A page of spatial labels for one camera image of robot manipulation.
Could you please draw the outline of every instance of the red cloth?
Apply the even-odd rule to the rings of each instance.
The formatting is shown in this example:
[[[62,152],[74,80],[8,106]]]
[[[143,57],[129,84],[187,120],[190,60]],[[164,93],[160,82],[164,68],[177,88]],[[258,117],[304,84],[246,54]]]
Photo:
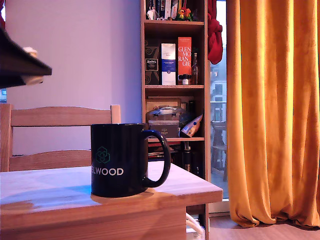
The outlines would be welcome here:
[[[222,26],[216,20],[217,0],[208,0],[208,59],[217,64],[222,59]]]
[[[5,0],[0,0],[0,12],[1,12],[3,6],[4,6],[4,2],[5,2]],[[2,18],[1,13],[0,13],[0,26],[3,27],[3,28],[6,27],[6,22],[5,22],[5,20]]]

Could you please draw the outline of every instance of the black mug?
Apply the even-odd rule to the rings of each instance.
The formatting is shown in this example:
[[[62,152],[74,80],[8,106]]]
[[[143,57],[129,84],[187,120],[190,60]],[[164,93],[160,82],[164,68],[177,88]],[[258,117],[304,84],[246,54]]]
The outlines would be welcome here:
[[[156,188],[168,177],[171,153],[166,138],[145,130],[142,123],[91,126],[91,193],[99,197],[127,197]],[[159,139],[164,167],[158,181],[148,178],[148,140]]]

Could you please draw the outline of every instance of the wooden floor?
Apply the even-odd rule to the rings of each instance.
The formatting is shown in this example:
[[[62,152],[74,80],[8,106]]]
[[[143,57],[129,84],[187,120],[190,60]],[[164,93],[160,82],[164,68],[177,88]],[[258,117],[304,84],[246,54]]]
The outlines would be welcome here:
[[[245,228],[230,216],[210,217],[209,240],[320,240],[320,228],[305,230],[290,221]]]

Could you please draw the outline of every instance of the wooden chair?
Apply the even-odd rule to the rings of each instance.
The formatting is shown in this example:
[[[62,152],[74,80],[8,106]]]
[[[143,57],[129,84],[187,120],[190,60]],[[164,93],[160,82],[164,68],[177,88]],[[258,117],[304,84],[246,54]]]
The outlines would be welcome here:
[[[224,163],[224,173],[223,173],[223,181],[226,181],[228,178],[227,175],[227,145],[224,143],[222,139],[222,132],[227,131],[227,122],[226,121],[211,121],[211,126],[214,130],[213,136],[213,144],[212,144],[212,156],[213,159],[213,167],[218,168],[218,154],[219,151],[223,151],[225,153],[225,163]]]
[[[33,109],[13,109],[0,104],[0,172],[56,169],[89,166],[90,150],[61,150],[13,156],[15,127],[72,127],[121,122],[119,105],[110,110],[72,106],[49,106]]]

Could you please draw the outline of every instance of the white wall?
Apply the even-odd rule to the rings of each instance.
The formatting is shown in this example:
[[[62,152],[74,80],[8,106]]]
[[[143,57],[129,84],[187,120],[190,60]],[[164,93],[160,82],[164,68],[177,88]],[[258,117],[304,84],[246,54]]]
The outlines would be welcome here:
[[[141,122],[140,1],[9,0],[6,30],[52,67],[42,84],[8,88],[15,109],[120,104],[122,122]],[[13,154],[89,148],[89,127],[14,128]]]

